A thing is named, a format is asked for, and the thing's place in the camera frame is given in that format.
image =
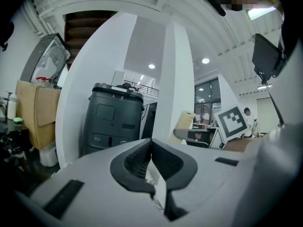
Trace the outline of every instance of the staircase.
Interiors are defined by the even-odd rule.
[[[66,15],[64,41],[71,52],[67,61],[68,69],[92,34],[115,13],[113,11],[83,11]]]

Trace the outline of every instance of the railing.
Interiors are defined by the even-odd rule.
[[[132,87],[135,87],[139,93],[144,93],[144,94],[151,95],[151,96],[156,96],[156,97],[159,96],[159,90],[157,90],[157,89],[154,89],[154,88],[151,88],[151,87],[148,87],[148,86],[145,86],[145,85],[141,85],[141,84],[138,84],[138,83],[134,83],[134,82],[131,82],[131,81],[126,81],[125,80],[124,82],[127,82],[127,83],[131,84]]]

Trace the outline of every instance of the black slot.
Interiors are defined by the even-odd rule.
[[[171,192],[166,193],[164,215],[170,220],[174,221],[186,214],[188,212],[182,208],[176,206],[175,201],[171,195]]]
[[[237,161],[237,160],[231,160],[231,159],[227,159],[227,158],[223,158],[223,157],[219,157],[214,161],[220,162],[220,163],[223,163],[226,165],[230,165],[230,166],[237,166],[237,164],[239,163],[239,161]]]
[[[113,144],[113,138],[112,137],[109,137],[108,138],[108,147],[111,147]]]
[[[84,183],[78,180],[70,180],[49,201],[44,210],[56,218],[61,218],[83,185]]]
[[[134,125],[133,124],[123,124],[122,128],[123,129],[133,130],[134,129]]]

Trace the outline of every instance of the cable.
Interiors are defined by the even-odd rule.
[[[282,125],[284,124],[284,120],[283,120],[283,118],[282,118],[282,115],[281,115],[281,113],[280,113],[280,111],[279,111],[279,109],[278,109],[278,107],[277,107],[277,105],[276,105],[276,103],[275,103],[273,97],[271,96],[271,94],[270,94],[270,92],[269,92],[269,86],[268,86],[267,82],[265,83],[265,85],[266,85],[266,87],[267,87],[267,91],[268,91],[268,93],[269,93],[269,96],[270,96],[270,98],[271,98],[271,101],[273,102],[273,105],[274,105],[275,110],[276,110],[276,113],[277,113],[277,115],[278,115],[280,124],[281,124],[281,126],[282,126]]]

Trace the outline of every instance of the white bucket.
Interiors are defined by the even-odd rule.
[[[54,166],[58,163],[58,157],[56,154],[56,142],[52,142],[43,149],[39,150],[40,162],[44,166]]]

